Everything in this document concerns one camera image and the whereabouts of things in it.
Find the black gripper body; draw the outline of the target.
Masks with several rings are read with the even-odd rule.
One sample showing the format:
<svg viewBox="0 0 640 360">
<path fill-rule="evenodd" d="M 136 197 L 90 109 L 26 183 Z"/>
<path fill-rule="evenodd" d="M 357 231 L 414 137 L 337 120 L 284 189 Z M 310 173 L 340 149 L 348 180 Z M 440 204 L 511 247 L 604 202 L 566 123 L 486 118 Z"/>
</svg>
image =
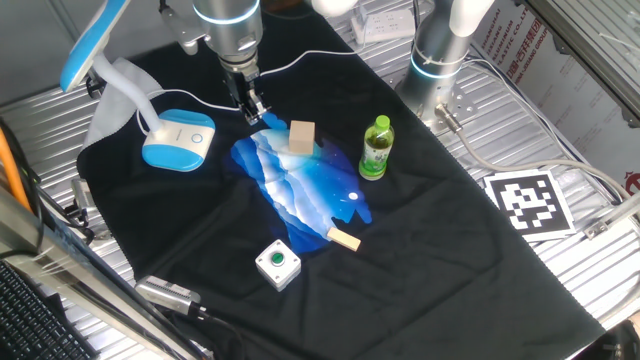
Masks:
<svg viewBox="0 0 640 360">
<path fill-rule="evenodd" d="M 256 58 L 244 62 L 229 62 L 221 59 L 225 74 L 225 83 L 236 103 L 246 103 L 248 93 L 255 87 L 255 80 L 260 75 Z"/>
</svg>

